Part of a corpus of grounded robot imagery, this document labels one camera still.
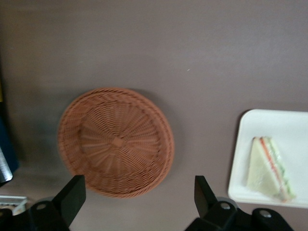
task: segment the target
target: white plate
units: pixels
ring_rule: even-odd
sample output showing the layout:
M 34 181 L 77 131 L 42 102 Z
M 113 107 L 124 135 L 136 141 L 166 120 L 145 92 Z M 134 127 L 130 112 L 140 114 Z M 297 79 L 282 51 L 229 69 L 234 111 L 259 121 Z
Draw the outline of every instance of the white plate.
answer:
M 246 187 L 252 139 L 270 136 L 281 152 L 296 198 L 281 201 Z M 236 202 L 308 208 L 308 113 L 254 109 L 240 122 L 229 184 L 229 197 Z

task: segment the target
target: black object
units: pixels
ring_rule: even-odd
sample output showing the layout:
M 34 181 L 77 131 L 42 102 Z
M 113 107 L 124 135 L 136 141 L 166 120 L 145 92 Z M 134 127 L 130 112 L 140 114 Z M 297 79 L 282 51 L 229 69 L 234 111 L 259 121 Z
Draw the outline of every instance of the black object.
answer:
M 16 216 L 9 209 L 0 209 L 0 230 L 69 231 L 85 200 L 85 178 L 74 176 L 52 201 L 38 202 Z
M 203 176 L 195 177 L 194 190 L 200 217 L 185 231 L 293 231 L 274 210 L 257 208 L 249 215 L 233 203 L 218 201 Z M 69 231 L 85 199 L 84 176 L 74 176 L 51 202 L 36 203 L 17 216 L 0 209 L 0 231 Z
M 195 177 L 194 201 L 200 218 L 186 231 L 293 231 L 274 210 L 257 208 L 252 215 L 227 201 L 218 201 L 204 176 Z

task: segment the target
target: basket center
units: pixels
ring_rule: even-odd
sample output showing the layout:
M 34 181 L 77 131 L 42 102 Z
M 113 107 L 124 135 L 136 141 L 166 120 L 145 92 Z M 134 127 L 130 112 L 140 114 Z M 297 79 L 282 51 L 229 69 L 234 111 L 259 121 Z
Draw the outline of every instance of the basket center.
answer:
M 114 140 L 112 141 L 112 144 L 116 147 L 121 147 L 123 142 L 124 142 L 124 140 L 122 140 L 118 137 L 115 137 Z

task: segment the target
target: woven basket rim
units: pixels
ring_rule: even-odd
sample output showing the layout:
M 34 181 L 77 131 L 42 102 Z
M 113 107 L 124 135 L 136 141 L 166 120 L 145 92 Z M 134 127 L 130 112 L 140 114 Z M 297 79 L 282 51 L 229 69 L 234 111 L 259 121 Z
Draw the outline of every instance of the woven basket rim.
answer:
M 168 161 L 166 161 L 163 167 L 163 171 L 161 171 L 161 173 L 156 177 L 155 180 L 153 180 L 151 183 L 149 183 L 146 187 L 138 189 L 138 190 L 134 190 L 131 191 L 129 193 L 112 193 L 112 192 L 105 192 L 102 191 L 99 187 L 95 186 L 95 185 L 91 185 L 90 182 L 87 182 L 87 175 L 86 175 L 86 185 L 88 188 L 90 188 L 91 190 L 99 193 L 99 194 L 103 194 L 106 196 L 110 196 L 110 197 L 116 197 L 116 198 L 131 198 L 134 196 L 138 196 L 138 195 L 142 195 L 147 193 L 148 191 L 152 190 L 153 188 L 155 188 L 158 184 L 160 184 L 163 179 L 166 177 L 166 175 L 168 174 L 168 172 L 171 169 L 172 166 L 172 162 L 174 159 L 174 138 L 173 138 L 173 134 L 172 134 L 172 130 L 171 127 L 167 121 L 167 118 L 165 117 L 165 115 L 162 113 L 162 111 L 149 99 L 147 99 L 146 97 L 144 97 L 143 95 L 133 91 L 133 90 L 129 90 L 129 89 L 125 89 L 125 88 L 98 88 L 98 89 L 93 89 L 90 90 L 88 92 L 85 92 L 83 94 L 81 94 L 80 96 L 78 96 L 77 98 L 75 98 L 65 109 L 64 113 L 61 116 L 60 122 L 59 122 L 59 127 L 58 127 L 58 150 L 60 153 L 60 156 L 63 160 L 63 162 L 65 163 L 66 167 L 69 169 L 69 171 L 72 174 L 78 174 L 78 172 L 76 171 L 76 169 L 71 165 L 71 163 L 69 162 L 69 160 L 67 159 L 67 155 L 68 153 L 65 150 L 65 147 L 63 146 L 63 134 L 64 134 L 64 129 L 65 129 L 65 122 L 69 119 L 69 113 L 70 110 L 72 110 L 81 100 L 85 99 L 87 97 L 90 97 L 93 94 L 98 94 L 98 93 L 106 93 L 106 92 L 118 92 L 118 93 L 123 93 L 123 94 L 127 94 L 129 97 L 133 97 L 136 98 L 137 100 L 139 100 L 140 102 L 142 102 L 142 104 L 147 105 L 149 108 L 151 108 L 155 114 L 153 114 L 156 118 L 157 121 L 162 125 L 162 131 L 164 132 L 167 140 L 167 149 L 169 150 L 168 153 L 166 153 L 166 155 L 168 155 Z

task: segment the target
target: round wicker basket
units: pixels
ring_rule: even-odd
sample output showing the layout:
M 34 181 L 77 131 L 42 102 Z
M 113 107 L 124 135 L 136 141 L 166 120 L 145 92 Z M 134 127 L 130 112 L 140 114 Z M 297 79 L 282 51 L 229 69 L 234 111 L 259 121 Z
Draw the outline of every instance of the round wicker basket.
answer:
M 106 196 L 130 198 L 157 186 L 169 172 L 171 128 L 151 101 L 128 89 L 101 88 L 75 99 L 64 112 L 58 145 L 74 175 Z

